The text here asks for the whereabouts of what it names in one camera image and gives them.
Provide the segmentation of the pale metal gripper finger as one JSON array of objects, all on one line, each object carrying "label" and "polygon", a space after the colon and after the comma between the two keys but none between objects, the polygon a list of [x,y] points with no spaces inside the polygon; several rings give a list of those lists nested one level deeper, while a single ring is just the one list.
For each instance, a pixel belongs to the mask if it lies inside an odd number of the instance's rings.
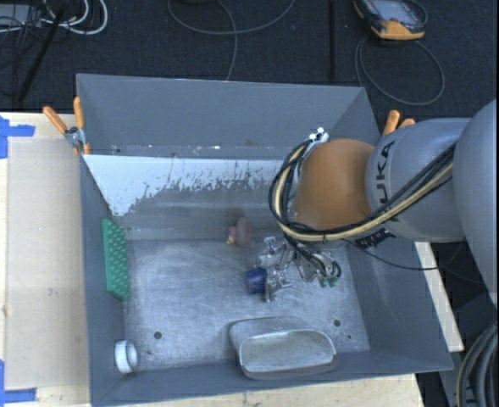
[{"label": "pale metal gripper finger", "polygon": [[291,287],[292,284],[287,280],[283,270],[267,270],[263,293],[267,303],[273,302],[279,293]]},{"label": "pale metal gripper finger", "polygon": [[284,238],[266,237],[258,250],[256,266],[264,269],[285,269],[291,262],[291,250]]}]

